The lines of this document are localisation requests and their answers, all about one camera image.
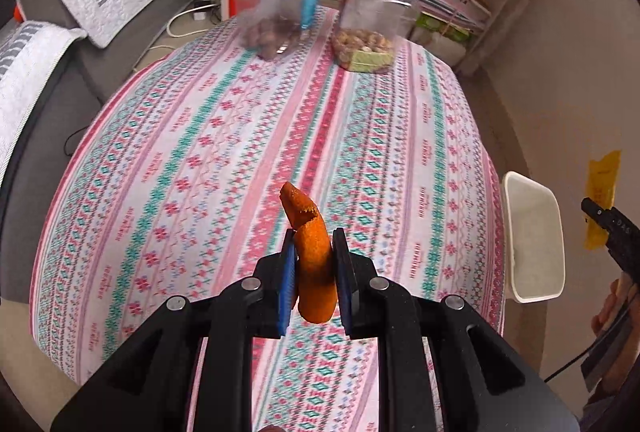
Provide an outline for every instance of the blue label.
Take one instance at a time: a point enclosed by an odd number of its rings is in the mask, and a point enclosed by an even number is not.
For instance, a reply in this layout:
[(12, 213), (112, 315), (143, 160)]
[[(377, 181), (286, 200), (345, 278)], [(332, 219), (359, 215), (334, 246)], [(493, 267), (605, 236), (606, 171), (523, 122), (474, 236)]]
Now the blue label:
[(300, 27), (309, 29), (314, 24), (316, 15), (316, 5), (318, 0), (304, 0), (302, 3), (302, 15), (300, 16)]

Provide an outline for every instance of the black cable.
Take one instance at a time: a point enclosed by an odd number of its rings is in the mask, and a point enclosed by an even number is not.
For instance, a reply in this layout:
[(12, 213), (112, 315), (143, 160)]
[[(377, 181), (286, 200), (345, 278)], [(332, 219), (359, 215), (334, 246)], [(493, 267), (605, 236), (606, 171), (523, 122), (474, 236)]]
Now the black cable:
[(78, 130), (76, 130), (74, 133), (72, 133), (71, 135), (68, 136), (68, 138), (65, 139), (65, 144), (62, 146), (62, 151), (65, 153), (65, 156), (67, 157), (72, 157), (72, 155), (74, 154), (73, 152), (70, 154), (66, 151), (66, 144), (69, 143), (69, 140), (71, 138), (73, 138), (73, 136), (75, 136), (78, 132), (82, 132), (83, 130), (87, 130), (89, 128), (89, 126), (84, 126), (83, 128), (79, 128)]
[(211, 16), (209, 17), (209, 21), (210, 21), (212, 24), (214, 24), (214, 25), (216, 25), (216, 24), (213, 22), (213, 16), (214, 16), (214, 15), (215, 15), (215, 16), (216, 16), (216, 18), (218, 19), (218, 22), (222, 22), (222, 17), (220, 17), (220, 14), (219, 14), (219, 12), (218, 12), (219, 10), (220, 10), (220, 6), (217, 6), (216, 8), (212, 8), (212, 9), (211, 9)]
[(560, 367), (558, 370), (556, 370), (556, 372), (554, 372), (552, 375), (547, 376), (545, 378), (545, 383), (550, 382), (552, 379), (554, 379), (558, 374), (561, 374), (562, 372), (565, 372), (569, 367), (571, 367), (575, 362), (577, 362), (578, 360), (580, 360), (583, 356), (585, 356), (586, 354), (589, 354), (591, 351), (593, 351), (593, 349), (595, 349), (605, 338), (607, 338), (607, 336), (609, 336), (609, 334), (611, 334), (611, 332), (613, 331), (613, 329), (617, 329), (620, 325), (620, 322), (623, 322), (625, 320), (625, 316), (626, 314), (629, 313), (629, 310), (631, 309), (631, 303), (634, 301), (634, 299), (638, 296), (638, 292), (636, 292), (635, 295), (633, 295), (633, 297), (631, 298), (631, 300), (626, 304), (626, 309), (625, 311), (616, 319), (615, 322), (613, 322), (613, 324), (611, 325), (611, 327), (609, 329), (607, 329), (606, 331), (604, 331), (604, 333), (602, 333), (600, 336), (598, 336), (598, 338), (596, 338), (596, 340), (589, 346), (587, 347), (583, 352), (581, 352), (580, 354), (578, 354), (578, 356), (576, 356), (574, 359), (572, 359), (570, 362), (567, 362), (566, 364), (564, 364), (562, 367)]

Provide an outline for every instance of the white cable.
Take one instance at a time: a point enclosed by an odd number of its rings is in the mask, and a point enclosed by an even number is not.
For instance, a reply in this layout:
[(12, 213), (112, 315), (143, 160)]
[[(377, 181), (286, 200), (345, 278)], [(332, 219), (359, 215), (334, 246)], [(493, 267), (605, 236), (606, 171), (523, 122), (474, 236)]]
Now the white cable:
[(170, 49), (171, 51), (175, 51), (176, 48), (173, 46), (165, 46), (164, 44), (158, 44), (157, 46), (151, 46), (147, 51), (151, 51), (152, 49)]
[(209, 8), (218, 8), (220, 5), (213, 3), (213, 4), (206, 4), (205, 6), (199, 6), (198, 8), (191, 8), (188, 9), (187, 11), (183, 11), (181, 13), (178, 13), (177, 15), (173, 16), (171, 18), (171, 20), (167, 23), (166, 25), (166, 33), (172, 37), (172, 38), (182, 38), (182, 37), (188, 37), (189, 35), (196, 35), (198, 33), (205, 33), (207, 31), (209, 31), (208, 29), (199, 29), (197, 31), (192, 31), (190, 33), (185, 33), (184, 35), (176, 35), (175, 33), (171, 32), (171, 24), (172, 22), (177, 19), (178, 17), (181, 17), (182, 15), (186, 15), (187, 13), (192, 13), (194, 11), (200, 11), (203, 9), (209, 9)]

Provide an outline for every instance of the pink patterned tablecloth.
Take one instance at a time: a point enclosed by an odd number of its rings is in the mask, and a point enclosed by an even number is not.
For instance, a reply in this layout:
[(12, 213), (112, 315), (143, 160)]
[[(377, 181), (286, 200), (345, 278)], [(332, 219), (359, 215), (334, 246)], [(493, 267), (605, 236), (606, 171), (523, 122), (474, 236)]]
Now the pink patterned tablecloth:
[[(417, 296), (457, 293), (501, 329), (499, 184), (451, 69), (404, 41), (392, 73), (334, 64), (335, 11), (280, 63), (232, 20), (139, 72), (104, 107), (52, 202), (34, 267), (40, 349), (84, 383), (172, 294), (220, 293), (280, 249), (290, 180), (352, 250)], [(254, 424), (375, 430), (376, 343), (297, 311), (254, 345)]]

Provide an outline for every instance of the white wall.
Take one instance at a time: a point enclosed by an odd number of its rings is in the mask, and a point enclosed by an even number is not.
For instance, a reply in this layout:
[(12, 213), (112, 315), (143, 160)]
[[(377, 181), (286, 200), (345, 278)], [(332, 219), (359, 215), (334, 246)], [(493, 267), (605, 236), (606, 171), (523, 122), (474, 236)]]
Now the white wall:
[[(640, 224), (640, 7), (636, 0), (532, 0), (485, 63), (510, 114), (533, 179), (558, 197), (566, 287), (548, 306), (542, 375), (591, 341), (591, 316), (620, 270), (587, 252), (580, 200), (590, 158), (622, 149), (616, 206)], [(580, 412), (575, 365), (552, 387)]]

